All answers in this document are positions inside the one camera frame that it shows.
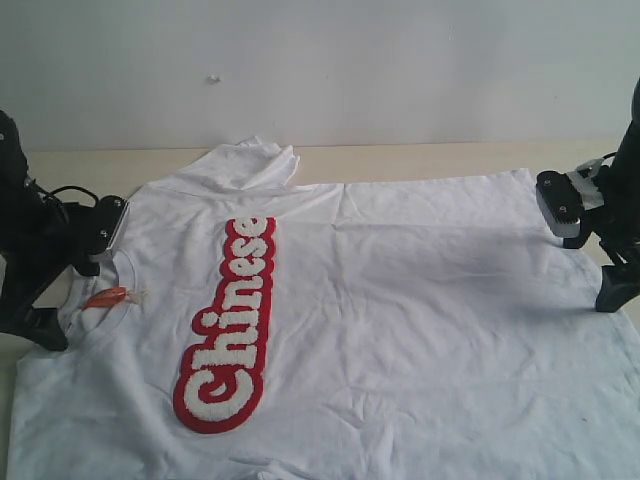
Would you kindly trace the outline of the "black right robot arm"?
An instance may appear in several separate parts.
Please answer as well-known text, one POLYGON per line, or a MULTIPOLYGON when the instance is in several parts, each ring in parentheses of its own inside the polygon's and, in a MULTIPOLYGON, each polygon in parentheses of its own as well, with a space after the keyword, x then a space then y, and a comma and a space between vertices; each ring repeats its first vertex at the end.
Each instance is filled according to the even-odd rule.
POLYGON ((583 247, 591 235, 611 263, 601 269, 602 279, 595 310, 613 313, 639 296, 639 88, 634 88, 631 121, 612 162, 593 177, 602 204, 585 206, 580 215, 580 233, 565 240, 568 249, 583 247))

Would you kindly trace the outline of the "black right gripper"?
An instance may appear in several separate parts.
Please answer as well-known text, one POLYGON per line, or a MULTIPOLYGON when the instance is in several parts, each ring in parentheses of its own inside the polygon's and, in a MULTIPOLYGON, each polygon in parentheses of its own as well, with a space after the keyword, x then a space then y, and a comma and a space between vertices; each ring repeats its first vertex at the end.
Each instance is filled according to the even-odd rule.
POLYGON ((582 169, 588 192, 585 215, 565 249, 581 249, 596 233, 613 265, 601 269, 597 312, 614 313, 639 296, 639 167, 591 164, 582 169))

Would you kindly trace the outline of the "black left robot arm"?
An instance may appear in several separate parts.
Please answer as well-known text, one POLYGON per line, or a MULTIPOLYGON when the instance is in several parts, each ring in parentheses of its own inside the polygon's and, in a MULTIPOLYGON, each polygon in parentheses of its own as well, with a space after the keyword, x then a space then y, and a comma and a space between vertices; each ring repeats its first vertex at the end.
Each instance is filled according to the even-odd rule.
POLYGON ((29 175, 14 120, 1 114, 1 331, 49 351, 68 347, 55 308, 33 303, 67 267, 100 273, 126 230, 129 202, 79 186, 51 192, 29 175))

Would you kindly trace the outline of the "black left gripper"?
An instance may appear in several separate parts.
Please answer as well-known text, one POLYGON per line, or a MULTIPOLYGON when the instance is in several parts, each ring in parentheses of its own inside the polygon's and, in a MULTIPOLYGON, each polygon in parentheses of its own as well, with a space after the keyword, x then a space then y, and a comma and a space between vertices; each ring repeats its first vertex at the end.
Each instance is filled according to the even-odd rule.
POLYGON ((64 351, 68 340, 58 309, 33 307, 68 266, 84 277, 100 275, 114 250, 87 252, 82 227, 91 206, 62 202, 37 191, 1 192, 1 256, 6 269, 1 289, 1 331, 48 351, 64 351))

